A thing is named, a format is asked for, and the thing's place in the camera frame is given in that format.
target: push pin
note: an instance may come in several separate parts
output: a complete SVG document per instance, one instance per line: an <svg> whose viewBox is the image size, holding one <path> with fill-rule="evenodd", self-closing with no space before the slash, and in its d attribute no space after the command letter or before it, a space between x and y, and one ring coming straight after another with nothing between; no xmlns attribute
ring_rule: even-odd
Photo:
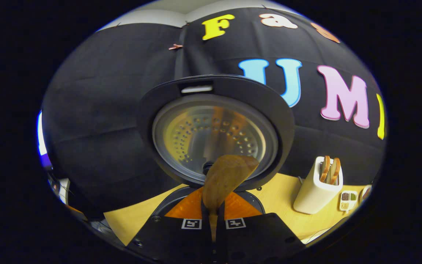
<svg viewBox="0 0 422 264"><path fill-rule="evenodd" d="M174 46L173 47L169 47L169 50L176 50L178 48L183 48L183 45L177 45L177 44L174 43Z"/></svg>

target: yellow tabletop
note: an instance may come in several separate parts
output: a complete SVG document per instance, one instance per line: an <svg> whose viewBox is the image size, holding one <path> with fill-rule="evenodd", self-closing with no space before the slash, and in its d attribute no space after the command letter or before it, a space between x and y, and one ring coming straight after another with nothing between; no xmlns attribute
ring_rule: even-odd
<svg viewBox="0 0 422 264"><path fill-rule="evenodd" d="M181 184L156 197L138 204L105 212L105 218L112 231L127 245L145 224L152 212L173 191L186 187ZM359 202L348 213L338 209L340 193L345 190L360 193L365 186L344 185L325 207L316 214L304 214L294 210L293 204L301 187L297 177L277 173L273 179L262 186L262 190L249 190L263 204L266 213L276 213L299 239L306 239L313 234L333 227L342 218L349 216L359 206Z"/></svg>

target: black fabric backdrop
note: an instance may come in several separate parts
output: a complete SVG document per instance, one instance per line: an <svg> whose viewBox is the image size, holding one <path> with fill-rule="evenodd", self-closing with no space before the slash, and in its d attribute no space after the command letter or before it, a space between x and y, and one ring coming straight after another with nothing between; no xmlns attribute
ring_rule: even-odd
<svg viewBox="0 0 422 264"><path fill-rule="evenodd" d="M258 15L265 13L283 15L298 28L263 25ZM236 17L229 20L226 33L202 40L201 23L225 14ZM184 47L168 50L174 43ZM136 23L94 33L65 60L47 89L42 125L48 154L103 212L153 197L178 183L144 150L134 120L141 97L179 77L243 75L238 63L246 59L267 60L266 84L282 94L286 85L283 69L275 64L279 58L303 64L300 100L292 107L295 139L280 172L304 178L315 157L330 155L340 158L345 184L372 182L387 139L377 137L380 113L375 94L380 90L374 78L349 48L320 35L306 18L264 8L214 13L182 29ZM345 122L343 117L321 117L326 88L318 65L336 68L348 87L352 75L366 82L368 129L357 127L352 118Z"/></svg>

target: stainless steel inner lid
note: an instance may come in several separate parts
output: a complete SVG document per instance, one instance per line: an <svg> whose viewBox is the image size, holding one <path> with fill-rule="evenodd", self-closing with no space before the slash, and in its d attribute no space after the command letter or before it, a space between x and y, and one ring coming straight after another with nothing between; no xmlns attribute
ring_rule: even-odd
<svg viewBox="0 0 422 264"><path fill-rule="evenodd" d="M152 125L160 156L178 172L204 182L204 165L224 154L259 162L248 179L274 161L278 138L271 123L243 102L219 95L188 95L163 107Z"/></svg>

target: bread slice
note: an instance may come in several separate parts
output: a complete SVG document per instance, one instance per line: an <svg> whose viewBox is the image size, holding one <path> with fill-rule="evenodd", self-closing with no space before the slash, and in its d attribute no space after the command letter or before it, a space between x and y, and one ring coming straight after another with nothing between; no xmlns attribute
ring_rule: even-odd
<svg viewBox="0 0 422 264"><path fill-rule="evenodd" d="M334 158L333 164L330 167L330 184L335 184L336 179L338 179L338 174L340 173L341 163L340 159Z"/></svg>
<svg viewBox="0 0 422 264"><path fill-rule="evenodd" d="M325 156L322 162L322 170L320 172L320 181L325 182L327 178L328 169L330 169L330 156Z"/></svg>

